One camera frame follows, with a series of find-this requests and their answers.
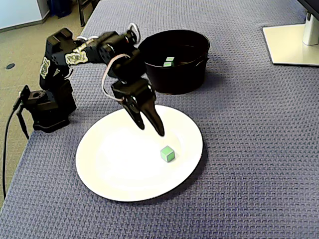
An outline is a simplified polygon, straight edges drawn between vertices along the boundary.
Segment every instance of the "black pot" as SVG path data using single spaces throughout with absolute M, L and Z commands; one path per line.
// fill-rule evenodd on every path
M 194 31 L 170 30 L 146 38 L 139 46 L 146 64 L 146 74 L 156 91 L 185 94 L 204 82 L 208 39 Z M 167 57 L 172 66 L 164 67 Z

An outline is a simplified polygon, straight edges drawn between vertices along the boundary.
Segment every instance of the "monitor stand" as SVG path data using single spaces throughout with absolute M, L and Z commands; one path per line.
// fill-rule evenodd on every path
M 274 64 L 319 66 L 319 21 L 307 13 L 305 24 L 263 28 Z

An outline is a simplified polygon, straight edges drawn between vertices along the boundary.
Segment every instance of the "white cable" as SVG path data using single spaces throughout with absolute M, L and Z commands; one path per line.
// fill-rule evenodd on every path
M 90 37 L 88 38 L 88 40 L 97 39 L 97 38 L 99 38 L 99 36 L 93 35 L 93 36 L 90 36 Z
M 88 39 L 87 39 L 86 37 L 84 37 L 84 36 L 77 36 L 76 39 L 82 39 L 82 40 L 85 40 L 85 41 L 88 40 Z
M 135 23 L 131 22 L 130 25 L 129 25 L 129 27 L 128 27 L 128 29 L 129 29 L 129 30 L 132 30 L 132 28 L 134 28 L 135 31 L 137 31 L 137 33 L 138 33 L 138 38 L 137 38 L 136 43 L 135 43 L 135 44 L 138 44 L 138 43 L 141 41 L 141 32 L 140 32 L 140 29 L 139 29 L 139 27 L 138 27 Z
M 110 69 L 111 69 L 111 66 L 113 65 L 113 63 L 114 63 L 116 60 L 118 60 L 118 59 L 120 59 L 120 58 L 122 58 L 122 57 L 129 57 L 129 58 L 130 58 L 130 56 L 127 55 L 127 54 L 119 54 L 119 55 L 113 57 L 113 58 L 110 60 L 108 66 L 106 67 L 106 69 L 105 69 L 105 71 L 104 71 L 104 74 L 103 74 L 103 77 L 102 77 L 102 85 L 101 85 L 102 91 L 103 91 L 103 93 L 104 93 L 107 97 L 111 98 L 112 100 L 119 101 L 119 102 L 123 101 L 124 98 L 118 99 L 118 98 L 115 98 L 114 96 L 109 95 L 109 94 L 106 92 L 105 88 L 104 88 L 104 84 L 105 84 L 105 79 L 106 79 L 106 77 L 108 76 L 108 73 L 109 73 L 109 71 L 110 71 Z

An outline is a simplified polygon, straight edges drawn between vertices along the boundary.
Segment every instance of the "pot handle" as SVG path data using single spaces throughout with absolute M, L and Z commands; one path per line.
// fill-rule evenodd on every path
M 207 63 L 207 61 L 210 59 L 210 57 L 207 57 L 206 59 L 204 59 L 204 60 L 201 60 L 200 62 L 198 62 L 197 64 L 196 64 L 196 66 L 198 66 L 200 63 L 202 63 L 202 62 L 205 62 L 205 63 Z

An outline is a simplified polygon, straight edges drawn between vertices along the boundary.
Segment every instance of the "wall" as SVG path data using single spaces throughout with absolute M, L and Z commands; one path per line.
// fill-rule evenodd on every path
M 38 1 L 39 5 L 37 0 L 0 0 L 0 29 L 41 20 L 48 7 L 45 0 Z

